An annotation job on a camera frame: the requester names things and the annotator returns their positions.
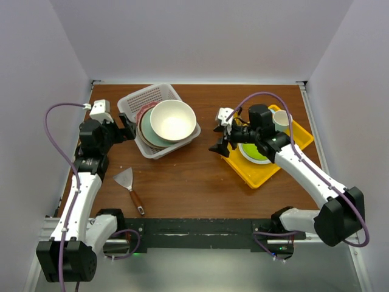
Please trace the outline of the dark bottom plate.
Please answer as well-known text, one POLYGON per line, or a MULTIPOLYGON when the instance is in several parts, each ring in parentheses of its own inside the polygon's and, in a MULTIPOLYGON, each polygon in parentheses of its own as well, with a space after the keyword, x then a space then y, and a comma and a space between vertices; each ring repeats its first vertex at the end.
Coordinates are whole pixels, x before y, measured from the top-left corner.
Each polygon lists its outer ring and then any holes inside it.
POLYGON ((145 140, 145 138, 143 137, 143 134, 142 134, 142 132, 141 132, 141 130, 140 130, 140 122, 139 123, 137 123, 137 132, 138 132, 138 135, 140 136, 140 138, 141 138, 141 140, 144 142, 144 143, 146 143, 148 146, 150 146, 150 147, 153 147, 152 145, 150 145, 146 140, 145 140))

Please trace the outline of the pale green bottom plate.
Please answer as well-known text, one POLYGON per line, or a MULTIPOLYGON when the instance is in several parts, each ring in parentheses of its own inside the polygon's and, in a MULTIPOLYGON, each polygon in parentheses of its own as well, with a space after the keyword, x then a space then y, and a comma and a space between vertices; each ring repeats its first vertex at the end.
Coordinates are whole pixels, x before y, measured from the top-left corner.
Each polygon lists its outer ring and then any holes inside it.
POLYGON ((166 141, 159 137, 151 127, 150 116, 152 108, 148 109, 140 121, 140 130, 145 140, 154 148, 167 148, 173 145, 172 142, 166 141))

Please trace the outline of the white ceramic bowl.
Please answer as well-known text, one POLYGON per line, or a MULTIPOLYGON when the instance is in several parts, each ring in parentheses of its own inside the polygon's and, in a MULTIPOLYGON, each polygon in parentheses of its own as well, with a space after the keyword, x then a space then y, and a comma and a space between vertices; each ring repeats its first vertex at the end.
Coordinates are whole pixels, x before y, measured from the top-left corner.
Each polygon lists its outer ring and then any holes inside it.
POLYGON ((197 119, 193 109, 180 100, 164 100, 150 114, 153 131, 162 139, 179 142, 194 132, 197 119))

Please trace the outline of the pink polka dot plate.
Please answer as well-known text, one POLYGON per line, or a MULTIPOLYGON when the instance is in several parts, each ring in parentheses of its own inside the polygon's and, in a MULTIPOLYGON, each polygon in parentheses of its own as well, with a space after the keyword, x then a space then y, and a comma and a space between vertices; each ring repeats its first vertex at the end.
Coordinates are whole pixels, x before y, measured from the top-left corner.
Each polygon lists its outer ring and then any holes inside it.
POLYGON ((136 122, 139 123, 142 119, 142 116, 150 109, 155 107, 159 102, 150 102, 142 106, 136 114, 136 122))

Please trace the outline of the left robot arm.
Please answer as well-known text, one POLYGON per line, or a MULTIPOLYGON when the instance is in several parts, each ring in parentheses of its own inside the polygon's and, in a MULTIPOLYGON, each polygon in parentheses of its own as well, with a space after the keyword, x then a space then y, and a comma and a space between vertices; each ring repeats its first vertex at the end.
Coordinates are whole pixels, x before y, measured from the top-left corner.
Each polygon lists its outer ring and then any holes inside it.
POLYGON ((92 225, 89 215, 108 169, 108 152, 114 144, 136 137, 136 124, 126 114, 115 122, 89 118, 79 126, 71 191, 62 216, 49 239, 40 241, 36 255, 48 282, 89 282, 97 257, 109 237, 120 238, 126 224, 120 209, 102 209, 92 225))

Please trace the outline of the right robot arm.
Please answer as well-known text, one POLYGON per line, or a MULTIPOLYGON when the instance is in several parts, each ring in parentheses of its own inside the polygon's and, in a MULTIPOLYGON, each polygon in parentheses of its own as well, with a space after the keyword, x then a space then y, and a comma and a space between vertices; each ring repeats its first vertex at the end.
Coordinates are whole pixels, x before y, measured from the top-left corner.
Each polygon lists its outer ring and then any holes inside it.
POLYGON ((362 191, 344 186, 314 164, 290 133, 278 129, 274 114, 266 105, 251 106, 248 123, 237 122, 235 113, 231 108, 218 110, 214 131, 221 132, 222 137, 209 150, 228 158, 237 146, 253 144, 261 155, 290 174, 318 207, 279 210, 272 216, 268 236, 284 239, 296 232, 308 232, 317 234, 326 245, 336 246, 357 231, 367 230, 362 191))

